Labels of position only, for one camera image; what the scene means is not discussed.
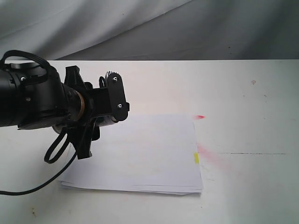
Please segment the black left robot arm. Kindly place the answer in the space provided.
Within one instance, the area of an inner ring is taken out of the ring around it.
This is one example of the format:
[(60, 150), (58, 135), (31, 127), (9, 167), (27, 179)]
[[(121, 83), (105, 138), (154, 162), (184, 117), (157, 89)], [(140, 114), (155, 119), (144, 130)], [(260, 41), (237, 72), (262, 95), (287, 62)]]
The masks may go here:
[(46, 152), (46, 163), (56, 162), (69, 144), (79, 159), (91, 157), (91, 142), (100, 127), (117, 123), (109, 85), (118, 77), (107, 73), (99, 88), (85, 82), (77, 66), (60, 79), (54, 67), (38, 63), (5, 64), (0, 70), (0, 125), (21, 130), (52, 127), (58, 137)]

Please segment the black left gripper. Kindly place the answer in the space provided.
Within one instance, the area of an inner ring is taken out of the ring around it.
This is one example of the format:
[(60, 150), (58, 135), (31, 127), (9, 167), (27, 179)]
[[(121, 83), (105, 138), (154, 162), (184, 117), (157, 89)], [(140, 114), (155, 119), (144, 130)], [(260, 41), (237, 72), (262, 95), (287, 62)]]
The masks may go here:
[[(76, 65), (65, 68), (64, 84), (73, 88), (78, 87), (78, 93), (84, 100), (83, 115), (79, 122), (86, 124), (91, 116), (90, 124), (98, 117), (112, 115), (110, 98), (106, 81), (100, 81), (99, 88), (93, 88), (90, 82), (84, 82), (80, 75), (80, 68)], [(91, 143), (100, 138), (100, 128), (95, 125), (79, 126), (69, 129), (69, 140), (75, 148), (78, 160), (92, 157)]]

